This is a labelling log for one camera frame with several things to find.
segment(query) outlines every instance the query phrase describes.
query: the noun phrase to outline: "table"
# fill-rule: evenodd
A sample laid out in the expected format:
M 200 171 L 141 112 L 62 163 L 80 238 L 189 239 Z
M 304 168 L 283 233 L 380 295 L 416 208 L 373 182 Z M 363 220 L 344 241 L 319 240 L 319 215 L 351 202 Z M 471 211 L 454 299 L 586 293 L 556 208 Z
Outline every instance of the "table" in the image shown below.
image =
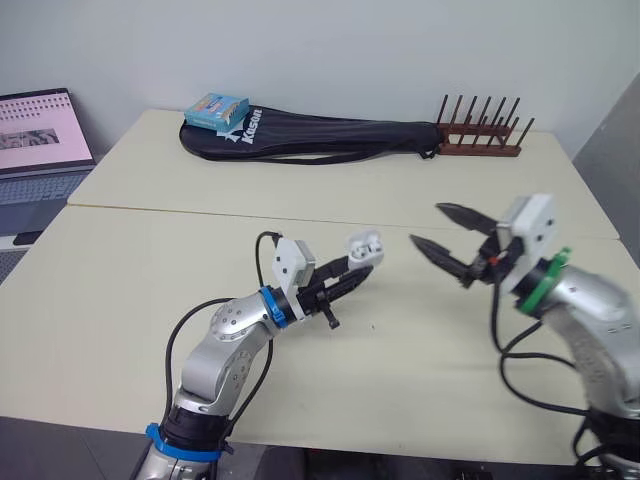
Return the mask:
M 71 196 L 74 205 L 375 225 L 456 228 L 433 208 L 499 217 L 517 195 L 556 195 L 574 235 L 618 238 L 555 137 L 530 133 L 517 158 L 391 155 L 332 166 L 209 162 L 180 145 L 180 112 L 148 110 Z
M 257 289 L 254 238 L 282 230 L 318 260 L 343 254 L 359 225 L 160 211 L 66 207 L 0 287 L 0 415 L 142 432 L 164 402 L 168 335 L 191 306 Z M 386 257 L 335 304 L 342 326 L 316 317 L 275 342 L 274 363 L 232 440 L 487 461 L 565 464 L 577 418 L 526 405 L 501 385 L 488 335 L 490 291 L 461 289 L 421 258 L 409 233 L 471 258 L 481 237 L 379 227 Z M 640 273 L 614 240 L 572 236 L 573 263 L 633 288 Z M 264 244 L 265 270 L 272 247 Z M 268 273 L 267 281 L 273 277 Z M 530 320 L 504 302 L 506 336 Z M 188 324 L 174 374 L 212 311 Z M 567 354 L 549 331 L 528 348 Z M 263 359 L 252 369 L 252 385 Z M 522 363 L 517 385 L 582 406 L 561 366 Z

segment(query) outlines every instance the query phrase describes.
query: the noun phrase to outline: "blue box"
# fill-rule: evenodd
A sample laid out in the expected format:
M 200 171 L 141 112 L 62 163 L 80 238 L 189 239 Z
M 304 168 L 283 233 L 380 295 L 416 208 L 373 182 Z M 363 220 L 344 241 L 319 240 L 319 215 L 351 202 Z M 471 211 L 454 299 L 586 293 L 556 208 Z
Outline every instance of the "blue box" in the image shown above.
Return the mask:
M 189 125 L 228 132 L 249 112 L 249 99 L 210 93 L 184 112 Z

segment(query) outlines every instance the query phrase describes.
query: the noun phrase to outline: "black cable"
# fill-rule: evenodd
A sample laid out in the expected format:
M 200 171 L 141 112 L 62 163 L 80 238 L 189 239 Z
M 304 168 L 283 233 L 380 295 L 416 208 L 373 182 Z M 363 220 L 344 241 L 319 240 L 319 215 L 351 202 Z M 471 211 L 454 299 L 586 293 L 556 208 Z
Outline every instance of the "black cable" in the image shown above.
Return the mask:
M 610 450 L 610 449 L 611 449 L 610 445 L 598 445 L 597 447 L 592 448 L 588 452 L 583 453 L 578 457 L 578 461 L 576 462 L 576 469 L 581 470 L 586 468 L 587 462 L 589 460 L 599 455 L 602 455 L 603 453 L 605 453 L 607 450 Z
M 587 431 L 587 422 L 588 422 L 588 417 L 585 417 L 582 423 L 580 424 L 580 428 L 578 428 L 578 431 L 573 436 L 573 441 L 571 442 L 571 449 L 573 450 L 573 454 L 576 456 L 576 459 L 580 459 L 580 452 L 578 452 L 578 444 L 580 443 L 580 439 L 582 438 L 582 435 L 584 435 L 584 432 Z
M 282 237 L 282 235 L 277 232 L 265 231 L 265 232 L 262 232 L 260 235 L 258 235 L 258 237 L 256 238 L 256 245 L 255 245 L 256 273 L 258 274 L 258 283 L 260 284 L 260 288 L 264 287 L 264 279 L 262 278 L 262 268 L 260 267 L 260 241 L 265 237 L 271 237 L 274 243 L 277 244 L 278 240 Z M 268 349 L 267 349 L 267 359 L 264 363 L 264 367 L 262 368 L 262 373 L 260 373 L 260 377 L 258 377 L 258 381 L 251 389 L 251 392 L 249 392 L 249 395 L 247 395 L 247 398 L 245 398 L 244 402 L 242 402 L 242 405 L 240 405 L 240 408 L 238 408 L 238 411 L 236 412 L 234 417 L 229 420 L 229 423 L 227 424 L 224 431 L 222 432 L 222 435 L 220 436 L 220 445 L 218 445 L 219 450 L 222 450 L 224 448 L 225 439 L 231 434 L 233 427 L 236 425 L 236 423 L 238 422 L 238 420 L 240 419 L 244 411 L 247 409 L 247 407 L 249 406 L 253 398 L 256 396 L 256 394 L 258 393 L 258 390 L 260 390 L 262 383 L 267 377 L 267 373 L 269 373 L 269 368 L 271 367 L 272 360 L 273 360 L 273 339 L 270 339 L 268 344 Z
M 537 321 L 535 324 L 525 329 L 520 334 L 516 335 L 507 344 L 506 347 L 503 348 L 500 345 L 500 340 L 498 338 L 498 317 L 499 317 L 498 313 L 500 310 L 500 280 L 501 279 L 498 272 L 495 269 L 493 273 L 494 273 L 494 287 L 493 287 L 493 298 L 491 302 L 490 332 L 491 332 L 491 340 L 493 341 L 493 344 L 496 350 L 500 352 L 498 370 L 500 372 L 500 378 L 502 379 L 502 382 L 505 384 L 505 386 L 507 387 L 507 389 L 509 389 L 511 393 L 513 393 L 520 400 L 526 403 L 529 403 L 530 405 L 534 405 L 536 407 L 543 408 L 545 410 L 550 410 L 553 412 L 567 413 L 570 415 L 578 415 L 578 416 L 586 416 L 588 413 L 586 410 L 581 410 L 581 409 L 572 408 L 572 407 L 565 407 L 563 405 L 555 405 L 552 403 L 542 402 L 540 400 L 536 400 L 532 397 L 529 397 L 528 395 L 525 395 L 524 393 L 516 389 L 507 378 L 507 374 L 505 371 L 505 363 L 508 358 L 520 358 L 520 359 L 539 358 L 539 359 L 552 360 L 555 362 L 559 362 L 571 368 L 575 368 L 575 366 L 573 365 L 573 363 L 569 362 L 568 360 L 565 360 L 564 358 L 557 357 L 555 355 L 550 355 L 547 353 L 537 353 L 537 352 L 511 353 L 511 350 L 513 350 L 513 348 L 515 348 L 516 345 L 518 345 L 525 338 L 532 335 L 538 329 L 540 329 L 540 327 L 542 327 L 542 322 L 540 321 Z
M 266 231 L 262 232 L 260 235 L 258 235 L 258 238 L 256 238 L 256 272 L 258 273 L 258 283 L 260 284 L 260 288 L 264 287 L 264 279 L 262 278 L 262 267 L 260 266 L 260 240 L 262 240 L 264 237 L 271 237 L 274 243 L 277 244 L 278 239 L 280 239 L 282 235 L 277 232 Z
M 509 352 L 512 348 L 514 348 L 518 343 L 520 343 L 522 340 L 524 340 L 525 338 L 527 338 L 529 335 L 535 333 L 536 331 L 538 331 L 538 329 L 542 327 L 542 322 L 537 322 L 535 324 L 533 324 L 532 326 L 530 326 L 529 328 L 527 328 L 526 330 L 524 330 L 522 333 L 520 333 L 519 335 L 517 335 L 513 340 L 511 340 L 511 342 L 509 342 L 507 344 L 507 346 L 505 347 L 503 353 L 500 355 L 500 361 L 499 361 L 499 371 L 500 371 L 500 377 L 502 378 L 503 383 L 505 384 L 505 386 L 509 389 L 509 391 L 511 393 L 513 393 L 516 397 L 518 397 L 520 400 L 529 403 L 531 405 L 534 405 L 536 407 L 539 408 L 544 408 L 545 410 L 550 410 L 552 412 L 559 412 L 559 413 L 567 413 L 570 415 L 578 415 L 578 416 L 586 416 L 587 415 L 587 410 L 581 410 L 578 408 L 572 408 L 572 407 L 565 407 L 563 405 L 556 405 L 553 403 L 547 403 L 547 402 L 541 402 L 540 400 L 536 400 L 535 398 L 531 398 L 527 395 L 525 395 L 524 393 L 520 392 L 519 390 L 517 390 L 509 381 L 509 379 L 507 378 L 507 374 L 505 371 L 505 362 L 507 361 L 508 358 L 511 358 L 509 355 Z
M 167 389 L 167 398 L 164 405 L 164 415 L 162 416 L 162 423 L 166 421 L 169 417 L 169 412 L 171 411 L 171 405 L 173 400 L 173 380 L 171 373 L 171 354 L 173 353 L 173 344 L 178 336 L 178 332 L 187 323 L 193 315 L 198 313 L 203 308 L 209 307 L 211 305 L 215 305 L 217 303 L 226 303 L 229 300 L 233 300 L 233 298 L 216 298 L 214 300 L 207 300 L 206 302 L 201 303 L 200 305 L 196 305 L 191 310 L 189 310 L 184 317 L 180 319 L 177 325 L 173 328 L 171 335 L 169 336 L 169 341 L 167 342 L 167 348 L 164 353 L 164 378 L 165 385 Z
M 214 460 L 211 462 L 211 467 L 209 468 L 209 480 L 216 480 L 218 478 L 218 461 Z

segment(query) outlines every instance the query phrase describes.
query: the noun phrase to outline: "black bag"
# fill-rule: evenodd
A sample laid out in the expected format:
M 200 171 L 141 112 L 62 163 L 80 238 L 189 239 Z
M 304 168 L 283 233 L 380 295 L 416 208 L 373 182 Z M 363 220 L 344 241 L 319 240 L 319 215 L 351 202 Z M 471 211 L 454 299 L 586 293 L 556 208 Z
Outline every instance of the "black bag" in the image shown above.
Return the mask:
M 235 131 L 221 133 L 183 123 L 180 141 L 189 152 L 207 160 L 329 165 L 384 152 L 416 152 L 432 158 L 443 137 L 428 122 L 316 117 L 252 105 Z M 300 154 L 328 156 L 287 158 Z

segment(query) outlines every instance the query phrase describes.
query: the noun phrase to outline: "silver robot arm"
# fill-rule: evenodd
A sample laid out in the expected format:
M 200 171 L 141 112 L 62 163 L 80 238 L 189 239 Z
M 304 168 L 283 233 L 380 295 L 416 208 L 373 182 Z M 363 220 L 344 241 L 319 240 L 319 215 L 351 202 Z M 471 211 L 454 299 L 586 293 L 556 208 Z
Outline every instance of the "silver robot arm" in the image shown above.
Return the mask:
M 569 345 L 589 405 L 640 418 L 640 320 L 627 292 L 572 266 L 541 301 L 542 321 Z
M 640 318 L 629 294 L 567 265 L 569 249 L 542 258 L 556 229 L 551 195 L 518 198 L 500 221 L 461 205 L 438 208 L 487 235 L 478 255 L 466 265 L 431 240 L 412 236 L 414 244 L 465 288 L 480 280 L 515 294 L 522 313 L 567 342 L 589 404 L 585 426 L 601 443 L 595 453 L 619 478 L 640 479 Z
M 315 268 L 304 242 L 279 237 L 272 268 L 280 286 L 218 308 L 185 362 L 170 413 L 147 427 L 152 444 L 132 478 L 201 480 L 212 468 L 215 475 L 222 451 L 231 451 L 225 439 L 239 414 L 230 417 L 256 354 L 288 325 L 316 313 L 338 326 L 331 302 L 360 285 L 383 256 L 379 235 L 367 231 L 349 239 L 348 255 Z M 326 286 L 330 278 L 337 281 Z

